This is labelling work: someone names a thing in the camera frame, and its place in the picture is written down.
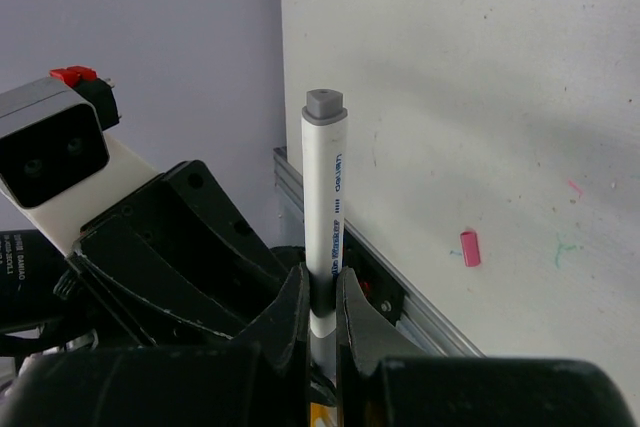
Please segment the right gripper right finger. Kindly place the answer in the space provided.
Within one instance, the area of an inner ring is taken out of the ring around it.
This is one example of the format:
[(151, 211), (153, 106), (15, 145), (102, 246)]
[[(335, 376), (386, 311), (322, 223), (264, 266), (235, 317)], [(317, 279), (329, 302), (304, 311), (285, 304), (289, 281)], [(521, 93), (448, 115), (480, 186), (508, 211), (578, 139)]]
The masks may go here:
[(341, 426), (393, 426), (387, 372), (426, 352), (403, 336), (367, 300), (352, 268), (336, 282), (336, 374)]

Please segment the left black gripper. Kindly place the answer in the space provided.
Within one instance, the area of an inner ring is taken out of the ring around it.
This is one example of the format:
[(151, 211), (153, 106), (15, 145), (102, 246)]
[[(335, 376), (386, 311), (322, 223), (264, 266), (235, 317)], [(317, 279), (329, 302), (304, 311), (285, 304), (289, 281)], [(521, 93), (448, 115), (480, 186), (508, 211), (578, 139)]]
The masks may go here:
[(190, 344), (244, 330), (275, 300), (300, 249), (268, 247), (195, 160), (87, 222), (69, 261), (137, 342)]

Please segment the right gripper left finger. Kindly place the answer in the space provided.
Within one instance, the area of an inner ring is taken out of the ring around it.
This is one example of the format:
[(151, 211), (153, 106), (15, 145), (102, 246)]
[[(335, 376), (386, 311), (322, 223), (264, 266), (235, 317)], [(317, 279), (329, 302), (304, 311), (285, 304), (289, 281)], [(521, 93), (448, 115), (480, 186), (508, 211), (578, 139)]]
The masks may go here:
[(221, 426), (307, 426), (309, 279), (291, 269), (275, 300), (220, 349)]

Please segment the pink pen cap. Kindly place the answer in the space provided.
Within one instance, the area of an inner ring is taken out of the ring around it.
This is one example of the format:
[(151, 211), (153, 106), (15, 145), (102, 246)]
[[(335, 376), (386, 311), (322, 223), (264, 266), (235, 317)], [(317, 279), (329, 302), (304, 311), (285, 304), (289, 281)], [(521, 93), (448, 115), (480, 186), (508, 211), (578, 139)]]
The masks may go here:
[(460, 234), (461, 251), (467, 267), (481, 264), (481, 253), (478, 236), (475, 230), (465, 230)]

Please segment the grey pen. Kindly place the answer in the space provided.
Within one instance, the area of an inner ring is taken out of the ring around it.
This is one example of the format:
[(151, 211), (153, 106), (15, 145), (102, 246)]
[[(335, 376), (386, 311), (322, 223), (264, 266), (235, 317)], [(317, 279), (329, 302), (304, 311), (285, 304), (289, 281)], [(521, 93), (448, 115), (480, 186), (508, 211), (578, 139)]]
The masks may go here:
[(312, 362), (336, 379), (336, 287), (343, 267), (348, 110), (343, 94), (319, 88), (302, 109), (305, 264), (310, 279)]

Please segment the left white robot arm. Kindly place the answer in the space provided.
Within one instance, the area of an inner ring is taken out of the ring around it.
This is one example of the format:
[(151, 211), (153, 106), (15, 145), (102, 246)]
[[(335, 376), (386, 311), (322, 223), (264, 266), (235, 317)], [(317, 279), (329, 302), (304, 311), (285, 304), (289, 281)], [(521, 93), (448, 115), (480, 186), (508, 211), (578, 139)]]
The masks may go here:
[(204, 163), (160, 174), (80, 228), (69, 255), (35, 230), (1, 235), (1, 353), (94, 333), (102, 347), (258, 345), (309, 378), (303, 251), (268, 247)]

